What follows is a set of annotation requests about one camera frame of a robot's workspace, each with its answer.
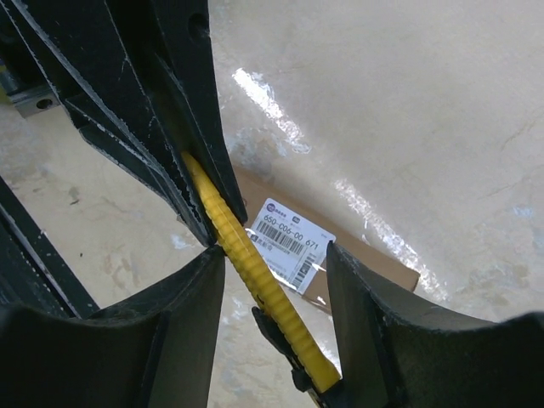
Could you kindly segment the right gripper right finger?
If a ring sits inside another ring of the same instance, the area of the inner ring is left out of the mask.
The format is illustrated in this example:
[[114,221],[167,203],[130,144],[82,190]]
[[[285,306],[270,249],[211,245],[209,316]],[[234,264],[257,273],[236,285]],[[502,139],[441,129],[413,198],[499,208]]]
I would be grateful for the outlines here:
[[542,406],[542,312],[481,320],[345,271],[329,296],[346,406]]

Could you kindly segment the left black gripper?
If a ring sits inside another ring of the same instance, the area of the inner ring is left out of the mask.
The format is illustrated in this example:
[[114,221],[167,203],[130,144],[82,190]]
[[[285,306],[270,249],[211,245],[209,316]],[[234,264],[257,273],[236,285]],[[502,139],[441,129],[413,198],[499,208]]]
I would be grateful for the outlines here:
[[210,246],[213,227],[184,163],[187,151],[159,123],[109,2],[2,2],[1,88],[22,117],[61,105],[90,145],[155,191]]

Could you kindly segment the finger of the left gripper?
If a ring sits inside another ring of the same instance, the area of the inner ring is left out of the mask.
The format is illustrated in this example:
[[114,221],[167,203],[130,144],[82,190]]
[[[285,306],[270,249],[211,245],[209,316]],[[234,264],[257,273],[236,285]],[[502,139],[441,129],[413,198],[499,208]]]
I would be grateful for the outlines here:
[[224,140],[206,1],[110,1],[167,136],[206,171],[241,223],[247,210]]

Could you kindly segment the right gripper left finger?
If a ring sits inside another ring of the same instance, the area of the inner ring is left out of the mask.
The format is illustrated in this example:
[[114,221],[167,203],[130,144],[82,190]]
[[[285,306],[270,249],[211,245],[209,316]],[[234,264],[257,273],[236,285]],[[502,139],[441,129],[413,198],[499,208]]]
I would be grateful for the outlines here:
[[2,306],[2,406],[206,406],[224,278],[212,246],[86,319]]

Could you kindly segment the yellow utility knife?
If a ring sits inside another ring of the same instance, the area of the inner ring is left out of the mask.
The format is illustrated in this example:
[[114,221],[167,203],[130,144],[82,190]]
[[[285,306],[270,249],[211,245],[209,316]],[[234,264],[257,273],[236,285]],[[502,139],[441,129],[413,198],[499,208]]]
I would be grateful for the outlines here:
[[287,344],[292,347],[303,373],[309,376],[311,388],[319,394],[328,391],[341,380],[336,367],[322,354],[300,315],[251,243],[242,224],[201,165],[187,152],[182,157],[206,214],[212,221],[218,243],[258,306],[277,324]]

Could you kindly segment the brown cardboard express box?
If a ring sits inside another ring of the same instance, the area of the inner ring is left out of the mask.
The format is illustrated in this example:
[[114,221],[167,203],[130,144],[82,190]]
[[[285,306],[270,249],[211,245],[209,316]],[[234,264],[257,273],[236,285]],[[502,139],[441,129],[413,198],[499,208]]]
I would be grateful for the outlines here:
[[286,289],[330,313],[329,289],[337,290],[351,264],[408,292],[416,289],[418,272],[353,237],[311,204],[240,167],[235,175],[248,215],[247,236]]

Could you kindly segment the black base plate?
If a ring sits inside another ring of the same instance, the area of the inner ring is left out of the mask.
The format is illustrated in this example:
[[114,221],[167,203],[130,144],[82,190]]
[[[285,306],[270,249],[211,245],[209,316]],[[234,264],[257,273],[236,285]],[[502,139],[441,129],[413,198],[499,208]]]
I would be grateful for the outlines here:
[[23,304],[60,318],[99,311],[46,233],[1,182],[1,304]]

